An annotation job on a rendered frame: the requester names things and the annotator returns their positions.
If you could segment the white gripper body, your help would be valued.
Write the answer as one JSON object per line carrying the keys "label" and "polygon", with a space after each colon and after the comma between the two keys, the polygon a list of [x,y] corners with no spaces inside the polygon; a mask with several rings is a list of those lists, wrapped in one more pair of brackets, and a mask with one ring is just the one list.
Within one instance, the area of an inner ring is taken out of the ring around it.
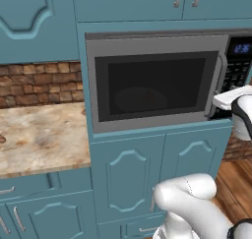
{"label": "white gripper body", "polygon": [[230,110],[232,102],[243,95],[252,95],[252,86],[247,85],[241,88],[219,93],[214,96],[213,105],[222,110]]}

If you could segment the teal base cupboard door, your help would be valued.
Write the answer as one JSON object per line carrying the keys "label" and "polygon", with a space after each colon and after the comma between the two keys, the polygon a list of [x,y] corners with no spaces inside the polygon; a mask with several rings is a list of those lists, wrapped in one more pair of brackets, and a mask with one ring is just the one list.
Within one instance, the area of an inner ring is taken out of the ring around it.
{"label": "teal base cupboard door", "polygon": [[158,182],[164,136],[91,145],[98,223],[148,214]]}
{"label": "teal base cupboard door", "polygon": [[[14,207],[18,207],[25,232]],[[92,191],[9,203],[7,208],[22,239],[97,239]]]}
{"label": "teal base cupboard door", "polygon": [[[6,212],[6,208],[5,208],[4,205],[0,206],[0,215],[2,216],[2,218],[4,219],[5,224],[8,227],[8,213]],[[9,235],[7,235],[5,233],[5,231],[3,230],[2,226],[0,225],[0,239],[10,239],[10,235],[11,235],[11,233]]]}
{"label": "teal base cupboard door", "polygon": [[227,127],[167,135],[159,181],[195,173],[216,178],[230,134]]}

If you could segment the small teal drawer front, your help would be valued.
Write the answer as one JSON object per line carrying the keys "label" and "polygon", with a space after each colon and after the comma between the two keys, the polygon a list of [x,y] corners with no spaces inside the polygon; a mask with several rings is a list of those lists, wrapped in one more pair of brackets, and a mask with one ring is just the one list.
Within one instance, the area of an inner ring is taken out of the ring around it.
{"label": "small teal drawer front", "polygon": [[142,215],[123,220],[100,223],[97,226],[99,239],[145,239],[152,237],[154,231],[140,232],[139,228],[159,228],[165,219],[164,212]]}

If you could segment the wide teal drawer front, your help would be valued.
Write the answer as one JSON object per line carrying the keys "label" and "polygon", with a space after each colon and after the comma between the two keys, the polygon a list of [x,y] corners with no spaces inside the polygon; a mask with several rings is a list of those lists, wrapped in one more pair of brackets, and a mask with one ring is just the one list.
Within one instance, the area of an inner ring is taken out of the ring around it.
{"label": "wide teal drawer front", "polygon": [[0,195],[0,202],[26,199],[31,196],[44,197],[60,192],[71,193],[91,190],[91,170],[86,167],[0,179],[0,190],[10,189],[13,186],[15,186],[15,191]]}

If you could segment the large teal wall cupboard door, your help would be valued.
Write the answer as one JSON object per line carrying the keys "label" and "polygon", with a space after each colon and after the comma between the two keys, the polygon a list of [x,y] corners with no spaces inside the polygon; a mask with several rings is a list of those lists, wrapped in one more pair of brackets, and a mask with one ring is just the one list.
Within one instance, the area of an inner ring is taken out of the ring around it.
{"label": "large teal wall cupboard door", "polygon": [[78,58],[74,0],[0,0],[0,64]]}

